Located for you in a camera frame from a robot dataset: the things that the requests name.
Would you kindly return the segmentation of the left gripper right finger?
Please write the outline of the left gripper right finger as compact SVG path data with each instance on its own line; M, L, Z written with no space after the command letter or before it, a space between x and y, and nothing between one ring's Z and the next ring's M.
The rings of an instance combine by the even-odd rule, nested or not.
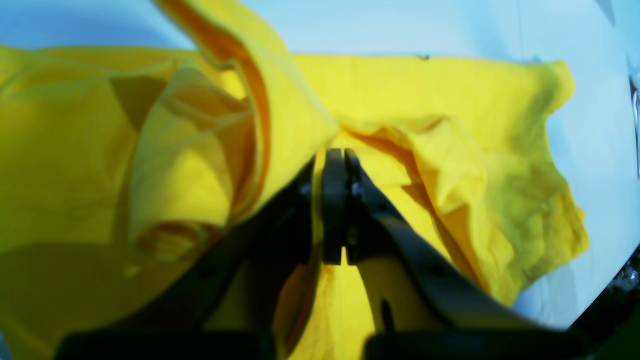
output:
M323 260L346 251L365 287L375 334L364 360L582 360L584 338L506 309L407 223L354 150L330 149L321 171Z

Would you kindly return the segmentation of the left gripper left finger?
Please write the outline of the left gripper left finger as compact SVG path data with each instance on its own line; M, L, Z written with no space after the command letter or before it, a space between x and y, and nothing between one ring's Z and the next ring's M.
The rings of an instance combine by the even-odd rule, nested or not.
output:
M313 309L316 158L231 228L162 294L110 325L62 340L57 360L286 360Z

